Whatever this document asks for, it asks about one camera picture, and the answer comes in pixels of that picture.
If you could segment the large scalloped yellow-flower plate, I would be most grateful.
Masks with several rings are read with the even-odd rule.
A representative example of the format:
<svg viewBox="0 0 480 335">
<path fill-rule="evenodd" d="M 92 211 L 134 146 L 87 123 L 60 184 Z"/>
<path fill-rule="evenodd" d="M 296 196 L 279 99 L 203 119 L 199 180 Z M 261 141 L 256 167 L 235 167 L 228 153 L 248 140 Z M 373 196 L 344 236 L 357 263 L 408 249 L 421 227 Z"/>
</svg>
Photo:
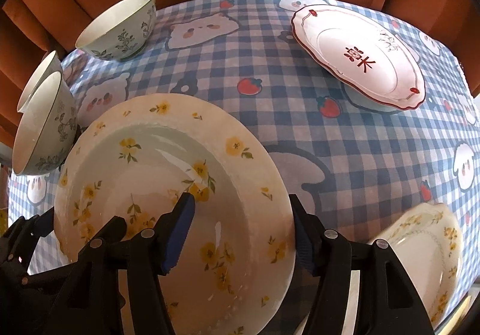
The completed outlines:
<svg viewBox="0 0 480 335">
<path fill-rule="evenodd" d="M 433 327 L 442 321 L 456 289 L 462 267 L 460 229 L 447 205 L 421 203 L 377 235 L 408 272 Z"/>
</svg>

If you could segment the round yellow-flower deep plate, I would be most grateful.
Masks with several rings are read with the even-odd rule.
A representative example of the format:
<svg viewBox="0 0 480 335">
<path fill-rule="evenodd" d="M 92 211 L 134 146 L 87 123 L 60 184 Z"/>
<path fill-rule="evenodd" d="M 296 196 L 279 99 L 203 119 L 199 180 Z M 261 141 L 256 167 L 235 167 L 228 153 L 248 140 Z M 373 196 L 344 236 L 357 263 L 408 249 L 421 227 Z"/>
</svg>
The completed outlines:
<svg viewBox="0 0 480 335">
<path fill-rule="evenodd" d="M 113 216 L 127 237 L 183 193 L 195 200 L 180 258 L 160 286 L 179 334 L 257 334 L 295 266 L 287 189 L 262 144 L 232 115 L 193 96 L 137 96 L 104 112 L 68 155 L 55 235 L 75 261 Z"/>
</svg>

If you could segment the floral bowl front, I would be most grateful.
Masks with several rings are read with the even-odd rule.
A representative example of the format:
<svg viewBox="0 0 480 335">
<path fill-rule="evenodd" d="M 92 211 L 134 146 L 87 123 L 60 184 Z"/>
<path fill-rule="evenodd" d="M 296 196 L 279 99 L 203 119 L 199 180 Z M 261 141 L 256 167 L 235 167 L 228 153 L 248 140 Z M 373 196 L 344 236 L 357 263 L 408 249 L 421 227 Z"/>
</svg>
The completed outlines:
<svg viewBox="0 0 480 335">
<path fill-rule="evenodd" d="M 12 153 L 16 175 L 44 175 L 67 157 L 77 133 L 75 98 L 55 71 L 30 98 L 20 120 Z"/>
</svg>

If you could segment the floral bowl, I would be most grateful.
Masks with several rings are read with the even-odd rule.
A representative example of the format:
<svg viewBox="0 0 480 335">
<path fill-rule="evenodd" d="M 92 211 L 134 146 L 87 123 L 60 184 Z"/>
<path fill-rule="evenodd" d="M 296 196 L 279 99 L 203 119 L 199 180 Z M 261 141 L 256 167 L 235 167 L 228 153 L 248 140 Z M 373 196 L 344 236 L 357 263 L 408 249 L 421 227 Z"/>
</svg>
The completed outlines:
<svg viewBox="0 0 480 335">
<path fill-rule="evenodd" d="M 44 175 L 67 157 L 77 133 L 75 98 L 55 71 L 30 98 L 20 120 L 12 153 L 16 175 Z"/>
<path fill-rule="evenodd" d="M 80 32 L 75 47 L 103 61 L 123 61 L 146 44 L 155 21 L 155 0 L 122 0 Z"/>
<path fill-rule="evenodd" d="M 49 52 L 45 57 L 43 57 L 40 64 L 32 72 L 32 75 L 30 76 L 22 91 L 22 94 L 19 97 L 20 99 L 17 104 L 17 111 L 19 113 L 24 113 L 24 110 L 26 109 L 32 95 L 49 75 L 55 71 L 63 73 L 63 68 L 58 56 L 59 55 L 56 50 Z"/>
</svg>

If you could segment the small red-pattern white plate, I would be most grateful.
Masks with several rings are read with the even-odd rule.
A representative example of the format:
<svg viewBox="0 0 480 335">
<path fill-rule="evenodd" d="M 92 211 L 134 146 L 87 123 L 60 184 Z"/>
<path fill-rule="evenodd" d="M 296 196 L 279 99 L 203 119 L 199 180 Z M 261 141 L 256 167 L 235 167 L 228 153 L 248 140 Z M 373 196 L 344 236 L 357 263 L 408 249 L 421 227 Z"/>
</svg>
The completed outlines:
<svg viewBox="0 0 480 335">
<path fill-rule="evenodd" d="M 354 10 L 308 5 L 291 19 L 292 34 L 334 77 L 369 99 L 415 110 L 426 97 L 422 71 L 392 32 Z"/>
</svg>

